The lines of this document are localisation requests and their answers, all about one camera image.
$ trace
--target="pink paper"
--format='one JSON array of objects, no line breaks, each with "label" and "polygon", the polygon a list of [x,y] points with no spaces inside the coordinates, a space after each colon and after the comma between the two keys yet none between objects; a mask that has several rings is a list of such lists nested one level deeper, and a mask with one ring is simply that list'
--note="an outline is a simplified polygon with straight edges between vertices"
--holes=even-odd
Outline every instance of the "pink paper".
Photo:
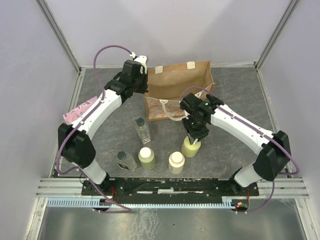
[{"label": "pink paper", "polygon": [[66,124],[71,124],[73,121],[80,118],[90,107],[97,101],[98,97],[94,96],[93,98],[85,101],[84,103],[80,104],[79,106],[72,109],[70,112],[63,114],[63,119]]}]

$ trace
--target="transparent bottle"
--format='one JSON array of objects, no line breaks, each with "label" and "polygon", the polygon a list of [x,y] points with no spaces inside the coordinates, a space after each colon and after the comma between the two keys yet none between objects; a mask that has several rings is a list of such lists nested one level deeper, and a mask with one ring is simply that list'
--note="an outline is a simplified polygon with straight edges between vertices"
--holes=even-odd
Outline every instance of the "transparent bottle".
[{"label": "transparent bottle", "polygon": [[117,163],[117,165],[122,169],[128,170],[133,173],[137,169],[137,163],[134,159],[134,156],[132,156],[132,154],[127,153],[125,151],[119,151],[114,156],[114,160]]},{"label": "transparent bottle", "polygon": [[149,127],[142,117],[134,119],[136,131],[143,144],[151,142]]}]

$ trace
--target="gray work surface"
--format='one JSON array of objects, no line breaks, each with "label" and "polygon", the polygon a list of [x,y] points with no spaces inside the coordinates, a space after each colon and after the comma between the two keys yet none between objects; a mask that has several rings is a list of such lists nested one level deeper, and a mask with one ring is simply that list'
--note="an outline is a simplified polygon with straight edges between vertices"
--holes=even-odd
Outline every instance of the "gray work surface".
[{"label": "gray work surface", "polygon": [[[98,69],[105,85],[120,68]],[[266,103],[256,74],[250,67],[212,68],[216,83],[214,93],[239,115],[254,124],[271,130],[272,125]],[[86,69],[78,105],[99,96],[100,86],[93,69]],[[169,171],[169,156],[181,151],[187,136],[181,121],[170,119],[148,122],[151,142],[143,145],[140,141],[133,117],[146,117],[146,107],[142,94],[134,94],[121,107],[115,110],[95,133],[92,143],[96,150],[96,160],[111,177],[194,177],[229,178],[236,170],[256,160],[257,156],[240,140],[213,125],[208,126],[210,133],[201,141],[201,148],[193,158],[186,158],[180,174]],[[142,147],[150,147],[155,154],[156,165],[152,170],[142,168],[138,153]],[[114,155],[119,151],[133,154],[137,162],[135,173],[118,167]],[[63,160],[61,169],[72,165]],[[67,176],[78,176],[73,171]]]},{"label": "gray work surface", "polygon": [[[251,200],[256,208],[263,200]],[[294,199],[264,209],[134,209],[96,213],[89,208],[47,207],[38,240],[306,240]]]}]

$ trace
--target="white panel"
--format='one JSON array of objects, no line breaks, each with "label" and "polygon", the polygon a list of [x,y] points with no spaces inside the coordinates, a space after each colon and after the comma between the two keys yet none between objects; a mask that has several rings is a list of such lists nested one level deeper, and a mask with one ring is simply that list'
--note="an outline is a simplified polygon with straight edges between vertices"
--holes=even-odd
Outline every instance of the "white panel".
[{"label": "white panel", "polygon": [[320,2],[300,1],[262,68],[275,117],[289,135],[320,216]]},{"label": "white panel", "polygon": [[76,79],[35,1],[0,8],[0,232],[22,239]]},{"label": "white panel", "polygon": [[[148,55],[150,66],[257,61],[290,0],[47,0],[79,64],[110,44]],[[122,65],[107,50],[98,65]]]}]

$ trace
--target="white bag handle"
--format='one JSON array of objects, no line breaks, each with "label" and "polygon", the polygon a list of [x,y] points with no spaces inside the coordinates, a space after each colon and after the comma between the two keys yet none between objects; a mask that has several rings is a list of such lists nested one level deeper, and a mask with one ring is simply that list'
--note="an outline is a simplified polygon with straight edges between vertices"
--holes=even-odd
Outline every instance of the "white bag handle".
[{"label": "white bag handle", "polygon": [[167,109],[166,109],[166,103],[168,103],[168,100],[159,99],[159,101],[160,101],[160,103],[161,103],[161,105],[162,105],[162,108],[163,108],[163,111],[164,111],[165,115],[166,115],[169,119],[178,122],[178,121],[181,121],[182,119],[184,119],[184,118],[186,117],[186,116],[181,116],[181,117],[173,117],[173,116],[171,116],[171,115],[167,112]]}]

